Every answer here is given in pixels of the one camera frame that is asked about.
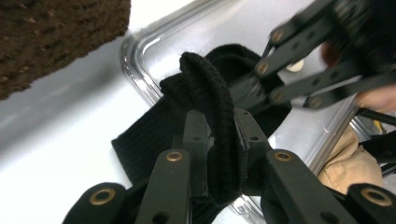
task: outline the human hand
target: human hand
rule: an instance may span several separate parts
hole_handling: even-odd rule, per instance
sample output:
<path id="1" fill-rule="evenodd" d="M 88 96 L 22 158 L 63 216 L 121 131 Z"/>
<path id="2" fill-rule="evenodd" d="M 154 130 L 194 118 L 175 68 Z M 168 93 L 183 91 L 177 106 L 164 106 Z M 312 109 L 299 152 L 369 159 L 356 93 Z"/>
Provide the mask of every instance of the human hand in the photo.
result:
<path id="1" fill-rule="evenodd" d="M 339 53 L 329 43 L 324 43 L 320 49 L 323 61 L 334 66 L 339 60 Z M 378 89 L 360 92 L 356 96 L 360 107 L 372 108 L 379 112 L 396 111 L 396 84 Z"/>

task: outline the beige fabric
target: beige fabric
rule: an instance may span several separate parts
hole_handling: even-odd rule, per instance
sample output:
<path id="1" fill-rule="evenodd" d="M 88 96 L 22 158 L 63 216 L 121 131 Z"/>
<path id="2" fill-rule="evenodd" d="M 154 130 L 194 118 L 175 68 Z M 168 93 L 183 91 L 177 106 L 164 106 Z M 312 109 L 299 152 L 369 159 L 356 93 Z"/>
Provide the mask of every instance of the beige fabric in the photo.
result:
<path id="1" fill-rule="evenodd" d="M 384 187 L 376 159 L 363 147 L 358 147 L 358 141 L 358 136 L 348 126 L 319 173 L 320 182 L 344 194 L 350 185 L 357 183 Z"/>

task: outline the white surface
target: white surface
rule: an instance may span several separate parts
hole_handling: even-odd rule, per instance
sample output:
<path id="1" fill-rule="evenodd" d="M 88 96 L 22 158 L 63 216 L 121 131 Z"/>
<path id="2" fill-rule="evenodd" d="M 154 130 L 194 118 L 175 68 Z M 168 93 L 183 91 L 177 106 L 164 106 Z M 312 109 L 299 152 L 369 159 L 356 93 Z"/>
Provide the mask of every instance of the white surface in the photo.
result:
<path id="1" fill-rule="evenodd" d="M 130 31 L 189 0 L 132 0 Z M 0 223 L 61 223 L 88 188 L 131 186 L 110 141 L 149 109 L 124 77 L 124 37 L 0 102 Z"/>

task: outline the brown sponge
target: brown sponge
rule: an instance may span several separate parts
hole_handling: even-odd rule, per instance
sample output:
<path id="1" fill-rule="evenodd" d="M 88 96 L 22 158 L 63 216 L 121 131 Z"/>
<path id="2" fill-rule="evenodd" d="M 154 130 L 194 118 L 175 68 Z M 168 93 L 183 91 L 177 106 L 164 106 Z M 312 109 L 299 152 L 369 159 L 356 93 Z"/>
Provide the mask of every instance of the brown sponge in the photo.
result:
<path id="1" fill-rule="evenodd" d="M 130 0 L 1 0 L 0 100 L 123 35 Z"/>

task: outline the glass dish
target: glass dish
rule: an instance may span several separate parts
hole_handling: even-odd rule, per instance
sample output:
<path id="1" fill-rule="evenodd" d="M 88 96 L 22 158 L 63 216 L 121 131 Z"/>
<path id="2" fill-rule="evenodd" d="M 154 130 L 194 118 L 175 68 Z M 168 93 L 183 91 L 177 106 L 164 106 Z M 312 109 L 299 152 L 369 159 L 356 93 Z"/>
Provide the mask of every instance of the glass dish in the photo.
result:
<path id="1" fill-rule="evenodd" d="M 237 43 L 261 55 L 270 32 L 312 2 L 193 1 L 128 38 L 121 49 L 123 71 L 155 104 L 162 96 L 160 81 L 179 72 L 178 59 L 183 52 L 191 51 L 204 56 L 218 46 Z M 285 83 L 290 83 L 323 69 L 318 51 L 314 50 L 304 59 L 301 71 L 283 71 L 279 75 Z M 357 110 L 352 102 L 353 99 L 348 98 L 319 111 L 293 108 L 270 136 L 271 146 L 293 151 L 314 174 L 318 174 Z M 234 208 L 238 211 L 241 206 L 238 208 L 235 205 Z M 250 216 L 249 212 L 240 214 Z"/>

